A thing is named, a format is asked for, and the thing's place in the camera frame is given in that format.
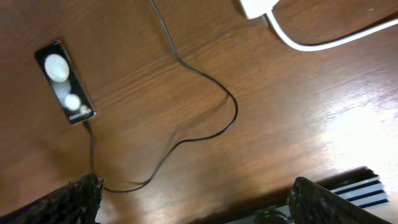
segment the white cable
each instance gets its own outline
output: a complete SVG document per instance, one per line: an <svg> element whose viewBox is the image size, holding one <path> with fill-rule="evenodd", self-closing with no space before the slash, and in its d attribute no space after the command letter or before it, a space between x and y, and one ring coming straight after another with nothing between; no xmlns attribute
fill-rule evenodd
<svg viewBox="0 0 398 224"><path fill-rule="evenodd" d="M296 50L300 50L300 51L306 51L306 52L311 52L311 51L317 51L317 50L325 50L325 49L329 49L332 47L336 47L339 46L341 44L345 44L348 42L351 42L353 40L365 37L369 34L372 34L374 32L383 30L385 28L388 28L390 26L394 26L398 24L398 19L393 19L391 21L385 22L383 24L374 26L372 28L369 28L367 30L358 32L356 34L353 34L351 36L348 37L344 37L338 40L335 40L333 42L329 42L326 44L319 44L319 45L302 45L302 44L298 44L296 42L294 42L292 39L290 39L285 32L282 30L282 28L280 27L278 21L276 20L274 14L272 13L272 11L269 11L266 13L267 17L269 19L269 21L271 22L271 25L273 26L274 30L276 31L276 33L278 34L278 36L291 48L296 49Z"/></svg>

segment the black mp3 player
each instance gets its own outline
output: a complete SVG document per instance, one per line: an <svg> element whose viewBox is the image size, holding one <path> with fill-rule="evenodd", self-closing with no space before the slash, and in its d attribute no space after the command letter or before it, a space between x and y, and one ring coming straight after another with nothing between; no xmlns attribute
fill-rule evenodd
<svg viewBox="0 0 398 224"><path fill-rule="evenodd" d="M70 57L59 40L36 51L35 58L71 124L95 115Z"/></svg>

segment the black cable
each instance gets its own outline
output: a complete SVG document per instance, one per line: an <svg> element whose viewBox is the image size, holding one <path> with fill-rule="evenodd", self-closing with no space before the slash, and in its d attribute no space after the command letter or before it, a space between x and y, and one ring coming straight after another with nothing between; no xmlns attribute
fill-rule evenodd
<svg viewBox="0 0 398 224"><path fill-rule="evenodd" d="M151 175L151 177L149 177L149 179L147 179L146 181L144 181L144 182L141 184L141 186L136 187L136 188L133 188L133 189L129 189L129 190L113 190L113 189L109 189L109 188L104 187L104 189L107 190L108 192L114 192L114 193L128 193L128 192L133 192L133 191L135 191L135 190L139 190L139 189L145 187L146 185L148 185L148 184L154 179L156 173L157 173L157 172L159 171L159 169L162 167L163 163L167 160L167 158L169 158L169 156L174 152L174 150L175 150L179 145L181 145L181 144L183 144L183 143L186 143L186 142L198 142L198 141L205 141L205 140L213 139L213 138L219 136L220 134L223 134L223 133L226 132L230 127L232 127L233 123L236 121L236 118L238 117L239 108L238 108L238 102L236 101L236 98L235 98L235 97L232 95L232 93L231 93L223 84L221 84L219 81L217 81L217 80L214 79L213 77L211 77L211 76L209 76L209 75L207 75L207 74L205 74L205 73L203 73L203 72L201 72L201 71L199 71L199 70L197 70L197 69L195 69L195 68L189 66L188 64L186 64L186 63L181 59L180 55L179 55L178 52L177 52L177 49L176 49L175 46L174 46L174 43L173 43L172 37L170 36L169 30L167 29L166 24L165 24L165 22L164 22L162 16L160 15L159 10L157 9L157 7L156 7L156 5L155 5L155 2L154 2L153 0L149 0L149 2L150 2L150 4L151 4L153 10L155 11L157 18L159 19L160 25L162 26L163 31L164 31L165 34L166 34L167 41L169 42L170 48L172 49L172 52L173 52L175 58L177 59L177 61L178 61L183 67L187 68L188 70L191 70L191 71L195 72L196 74L198 74L198 75L200 75L200 76L203 76L203 77L205 77L205 78L211 80L212 82L216 83L221 89L223 89L223 90L225 91L225 93L226 93L228 96L230 96L231 99L232 99L233 102L234 102L234 105L235 105L235 114L234 114L234 117L232 118L231 122L230 122L224 129L222 129L221 131L218 131L218 132L215 133L215 134L212 134L212 135L210 135L210 136L203 137L203 138L184 139L184 140L181 140L181 141L177 142L177 143L170 149L170 151L166 154L166 156L160 161L160 163L157 165L157 167L156 167L155 171L153 172L153 174ZM87 129L88 133L90 134L90 139L91 139L91 141L90 141L90 142L91 142L91 146L90 146L90 152L91 152L91 170L92 170L92 172L94 172L94 135L93 135L93 132L92 132L92 130L91 130L91 127L90 127L89 122L88 122L88 121L84 121L83 124L84 124L85 128Z"/></svg>

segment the wood grain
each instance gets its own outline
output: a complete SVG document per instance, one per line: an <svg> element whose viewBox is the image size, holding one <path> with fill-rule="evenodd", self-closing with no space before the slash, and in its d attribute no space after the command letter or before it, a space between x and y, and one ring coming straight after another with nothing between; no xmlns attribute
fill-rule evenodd
<svg viewBox="0 0 398 224"><path fill-rule="evenodd" d="M398 27L341 47L298 52L238 1L157 1L182 57L237 97L226 134L181 145L153 183L106 194L102 223L187 223L230 205L359 166L398 192ZM61 39L98 110L96 165L126 189L170 145L225 126L233 104L173 58L137 1L6 1L1 60L1 214L89 171L88 135L69 125L33 54ZM398 11L395 0L281 0L274 12L303 43L335 39Z"/></svg>

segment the power adapter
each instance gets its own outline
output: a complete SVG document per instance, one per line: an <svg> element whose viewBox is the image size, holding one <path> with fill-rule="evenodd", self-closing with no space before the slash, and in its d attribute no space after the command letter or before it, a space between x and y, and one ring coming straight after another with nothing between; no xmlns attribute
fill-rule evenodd
<svg viewBox="0 0 398 224"><path fill-rule="evenodd" d="M241 0L241 5L246 17L255 19L271 11L278 2L279 0Z"/></svg>

